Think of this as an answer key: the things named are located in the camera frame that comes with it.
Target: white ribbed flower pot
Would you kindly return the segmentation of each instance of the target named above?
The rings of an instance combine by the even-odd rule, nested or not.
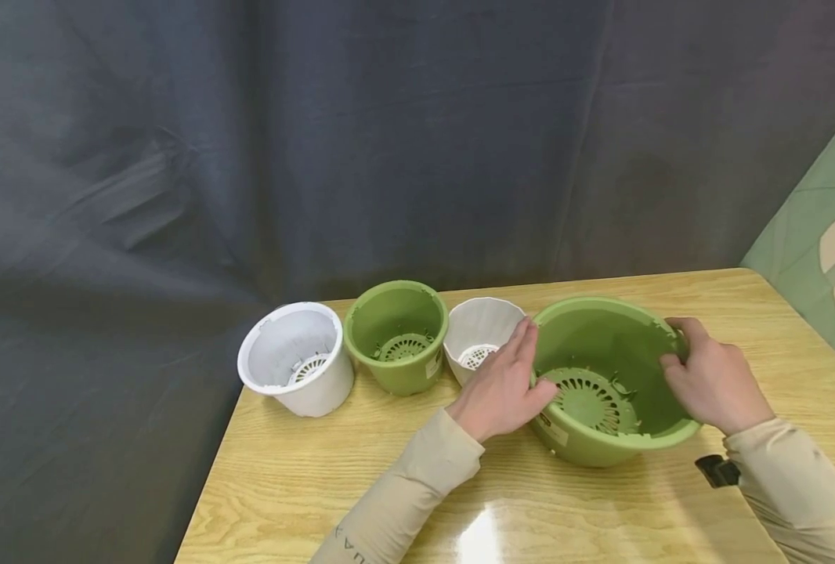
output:
[[[524,311],[499,298],[471,298],[449,312],[449,332],[443,340],[449,367],[465,385],[483,359],[508,342]]]
[[[354,382],[339,316],[312,302],[283,306],[259,321],[239,348],[237,368],[250,390],[277,398],[300,417],[329,414]]]

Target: green flower pot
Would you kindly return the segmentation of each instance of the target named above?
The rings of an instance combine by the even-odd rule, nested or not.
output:
[[[395,396],[429,390],[443,372],[449,313],[438,293],[411,280],[365,291],[345,315],[342,336],[352,356]]]
[[[646,450],[667,449],[701,427],[678,404],[659,358],[686,358],[680,334],[657,316],[619,299],[581,297],[555,303],[540,327],[535,374],[559,395],[531,427],[565,461],[609,467]]]

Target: green patterned fabric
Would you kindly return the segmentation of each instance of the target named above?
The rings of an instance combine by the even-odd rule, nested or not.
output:
[[[835,136],[743,265],[761,273],[835,348]]]

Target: fabric backdrop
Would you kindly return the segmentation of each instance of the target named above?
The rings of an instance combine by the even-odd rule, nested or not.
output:
[[[0,0],[0,563],[172,562],[277,303],[733,266],[835,2]]]

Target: pot drainage grate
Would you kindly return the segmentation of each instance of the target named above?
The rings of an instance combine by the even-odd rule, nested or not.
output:
[[[497,350],[499,350],[498,346],[494,345],[470,346],[458,357],[458,363],[465,368],[477,370],[483,361]]]
[[[639,421],[631,405],[632,392],[584,368],[556,368],[544,374],[555,382],[559,409],[587,427],[610,435],[637,433]]]
[[[297,367],[292,369],[292,378],[289,379],[289,385],[293,385],[295,382],[302,381],[311,374],[314,374],[318,368],[321,368],[327,362],[329,357],[330,355],[327,352],[319,352],[315,356],[305,358]]]
[[[390,338],[374,353],[374,358],[381,362],[394,362],[403,358],[417,356],[433,343],[433,338],[425,334],[405,333]]]

